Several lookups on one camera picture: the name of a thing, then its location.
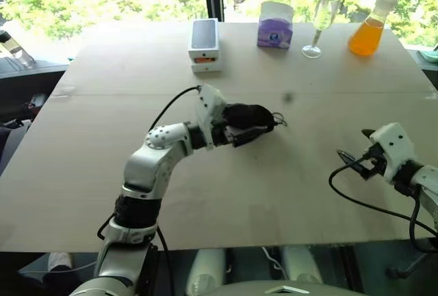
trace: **wine glass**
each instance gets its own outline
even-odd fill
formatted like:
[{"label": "wine glass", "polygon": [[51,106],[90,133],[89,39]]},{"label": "wine glass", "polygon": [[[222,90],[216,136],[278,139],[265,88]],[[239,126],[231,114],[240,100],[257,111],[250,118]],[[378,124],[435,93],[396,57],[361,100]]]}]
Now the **wine glass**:
[{"label": "wine glass", "polygon": [[319,0],[315,9],[315,16],[313,17],[313,26],[316,28],[315,37],[312,45],[306,45],[301,49],[304,56],[308,58],[318,58],[321,56],[321,49],[316,46],[321,32],[327,29],[333,23],[337,11],[339,10],[339,3],[341,0]]}]

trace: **table surface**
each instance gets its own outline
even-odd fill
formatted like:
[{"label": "table surface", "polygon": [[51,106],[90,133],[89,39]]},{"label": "table surface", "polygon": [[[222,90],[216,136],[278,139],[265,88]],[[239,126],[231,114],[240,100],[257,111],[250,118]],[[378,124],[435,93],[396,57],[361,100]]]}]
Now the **table surface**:
[{"label": "table surface", "polygon": [[[336,149],[359,156],[369,146],[361,129],[388,122],[404,126],[419,159],[437,164],[438,93],[397,37],[385,30],[373,57],[357,57],[346,47],[357,25],[333,25],[320,38],[322,57],[307,59],[300,49],[311,24],[294,24],[288,51],[257,48],[257,24],[219,27],[223,71],[199,75],[190,69],[189,23],[95,31],[0,179],[0,250],[99,250],[96,230],[112,212],[127,158],[172,96],[199,83],[230,103],[280,111],[289,125],[178,164],[159,215],[169,248],[407,238],[405,221],[352,204],[327,183],[342,164]],[[193,120],[195,101],[184,96],[162,123]],[[335,182],[365,202],[412,210],[380,177],[346,172]],[[420,219],[432,225],[424,211]]]}]

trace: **person's foot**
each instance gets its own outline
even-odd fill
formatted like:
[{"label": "person's foot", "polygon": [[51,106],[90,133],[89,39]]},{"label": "person's foot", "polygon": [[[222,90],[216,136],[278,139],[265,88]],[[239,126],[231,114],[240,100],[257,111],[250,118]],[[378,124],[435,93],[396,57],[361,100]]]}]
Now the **person's foot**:
[{"label": "person's foot", "polygon": [[70,253],[50,253],[47,262],[47,271],[52,271],[60,265],[68,267],[69,269],[73,268],[73,257]]}]

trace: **orange liquid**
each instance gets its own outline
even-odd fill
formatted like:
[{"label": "orange liquid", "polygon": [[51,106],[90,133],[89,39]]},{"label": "orange liquid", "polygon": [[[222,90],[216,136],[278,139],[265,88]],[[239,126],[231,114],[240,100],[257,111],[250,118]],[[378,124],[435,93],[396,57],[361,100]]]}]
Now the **orange liquid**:
[{"label": "orange liquid", "polygon": [[383,23],[368,18],[348,41],[348,48],[357,55],[372,55],[381,41]]}]

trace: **black cable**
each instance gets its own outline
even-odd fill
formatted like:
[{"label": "black cable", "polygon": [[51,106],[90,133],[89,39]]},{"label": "black cable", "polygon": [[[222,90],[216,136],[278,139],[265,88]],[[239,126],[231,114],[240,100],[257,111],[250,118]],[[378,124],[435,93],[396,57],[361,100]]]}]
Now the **black cable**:
[{"label": "black cable", "polygon": [[170,106],[171,106],[171,105],[172,105],[172,104],[173,104],[173,103],[174,103],[174,102],[175,102],[180,96],[182,96],[183,94],[186,94],[187,92],[190,92],[190,91],[192,91],[192,90],[199,90],[200,87],[201,87],[200,85],[198,85],[198,86],[193,86],[193,87],[191,87],[191,88],[185,89],[184,91],[182,91],[182,92],[178,93],[176,96],[174,96],[173,99],[172,99],[171,101],[169,101],[169,103],[163,108],[162,112],[159,113],[159,115],[157,116],[157,118],[153,121],[151,127],[149,128],[149,131],[152,130],[152,129],[155,127],[155,125],[157,125],[159,119],[164,115],[164,113],[167,111],[167,109],[169,109],[169,107],[170,107]]},{"label": "black cable", "polygon": [[[161,111],[161,113],[159,113],[159,115],[157,116],[157,118],[154,120],[154,122],[152,123],[151,127],[149,128],[149,131],[152,130],[155,125],[158,123],[159,119],[164,115],[164,113],[167,111],[167,109],[169,109],[169,107],[183,94],[186,94],[187,92],[190,92],[192,90],[199,90],[200,89],[200,85],[198,86],[193,86],[191,88],[185,89],[184,91],[178,93],[176,96],[173,97],[173,99],[171,101],[169,101],[169,103],[163,108],[163,110]],[[110,217],[107,218],[107,220],[105,222],[103,222],[103,224],[101,225],[101,227],[97,230],[97,236],[98,238],[104,240],[105,236],[102,234],[103,230],[106,228],[106,226],[108,225],[108,223],[110,222],[110,220],[114,217],[114,214],[111,214]]]},{"label": "black cable", "polygon": [[415,206],[413,207],[411,220],[409,221],[409,240],[412,243],[412,246],[421,253],[427,254],[436,254],[438,253],[437,249],[429,249],[426,250],[423,247],[418,245],[417,239],[415,238],[415,222],[417,221],[418,212],[420,211],[420,190],[418,190],[417,194],[414,197]]},{"label": "black cable", "polygon": [[[153,121],[151,127],[149,128],[149,131],[152,130],[155,125],[157,125],[158,121],[160,120],[160,118],[164,115],[164,113],[167,111],[167,109],[169,109],[169,107],[181,96],[183,96],[184,94],[193,91],[193,90],[200,90],[201,86],[193,86],[191,88],[185,89],[184,91],[178,93],[176,96],[173,97],[173,99],[171,101],[168,102],[168,104],[163,108],[163,110],[158,114],[157,118]],[[107,218],[107,220],[102,224],[102,226],[99,228],[99,230],[97,231],[97,236],[100,239],[105,239],[105,236],[102,235],[103,229],[105,229],[105,227],[108,225],[108,223],[110,222],[111,218],[113,218],[114,214],[111,214],[110,217]],[[175,296],[176,295],[176,291],[175,291],[175,279],[174,279],[174,275],[173,275],[173,267],[172,267],[172,262],[170,261],[170,254],[169,254],[169,249],[167,247],[167,242],[164,238],[163,232],[161,231],[161,229],[159,228],[159,226],[157,226],[157,234],[159,237],[159,240],[161,241],[162,245],[163,245],[163,250],[164,250],[164,256],[166,257],[166,264],[167,264],[167,268],[168,268],[168,274],[169,274],[169,280],[170,280],[170,295],[171,296]]]},{"label": "black cable", "polygon": [[112,213],[105,222],[103,222],[103,224],[101,225],[101,227],[97,230],[97,236],[98,238],[104,240],[105,236],[102,234],[103,229],[106,228],[106,226],[108,225],[108,223],[111,221],[111,219],[114,217],[114,213]]},{"label": "black cable", "polygon": [[285,120],[285,116],[282,113],[274,111],[271,114],[272,114],[272,116],[274,116],[274,120],[275,120],[276,125],[280,125],[281,124],[281,125],[287,126],[287,122]]},{"label": "black cable", "polygon": [[159,226],[157,227],[157,234],[158,234],[159,240],[162,242],[164,256],[166,257],[166,264],[167,264],[167,269],[169,272],[169,280],[170,280],[170,295],[175,296],[176,292],[175,292],[175,280],[173,278],[173,266],[172,266],[172,262],[170,261],[170,254],[169,254],[169,249],[167,247],[166,240],[165,240],[163,232],[159,228]]},{"label": "black cable", "polygon": [[341,197],[343,197],[343,198],[345,198],[345,199],[347,199],[347,200],[350,200],[351,202],[354,202],[355,204],[358,204],[358,205],[364,206],[364,207],[369,208],[369,209],[374,209],[375,211],[382,212],[382,213],[384,213],[384,214],[388,214],[388,215],[392,215],[392,216],[395,216],[395,217],[399,217],[400,219],[405,219],[405,220],[407,220],[407,221],[409,221],[409,222],[411,222],[411,220],[413,219],[413,225],[421,226],[423,229],[425,229],[425,230],[428,231],[429,233],[433,234],[435,237],[438,237],[438,232],[436,232],[436,231],[434,231],[433,229],[429,228],[426,224],[424,224],[424,223],[422,223],[422,222],[420,222],[420,221],[417,221],[417,220],[416,220],[416,217],[412,218],[412,217],[409,217],[409,216],[406,216],[406,215],[403,215],[403,214],[400,214],[400,213],[396,213],[396,212],[393,212],[393,211],[388,211],[387,209],[383,209],[383,208],[380,208],[380,207],[377,207],[377,206],[374,206],[374,205],[371,205],[371,204],[366,204],[365,202],[361,202],[361,201],[359,201],[359,200],[356,200],[356,199],[354,199],[354,198],[351,198],[351,197],[345,195],[344,193],[340,192],[338,189],[336,189],[336,187],[333,185],[333,179],[334,179],[334,177],[335,177],[336,175],[338,175],[340,172],[346,170],[347,168],[349,168],[349,167],[351,167],[351,166],[353,166],[353,165],[355,165],[355,164],[359,164],[360,162],[362,162],[362,161],[364,161],[364,160],[365,160],[365,158],[362,157],[362,158],[360,158],[360,159],[357,159],[356,161],[353,161],[352,163],[349,163],[349,164],[347,164],[347,165],[344,165],[344,166],[338,168],[337,170],[334,170],[334,171],[330,174],[330,177],[328,178],[328,184],[330,185],[330,188],[331,188],[335,193],[337,193],[338,195],[340,195]]}]

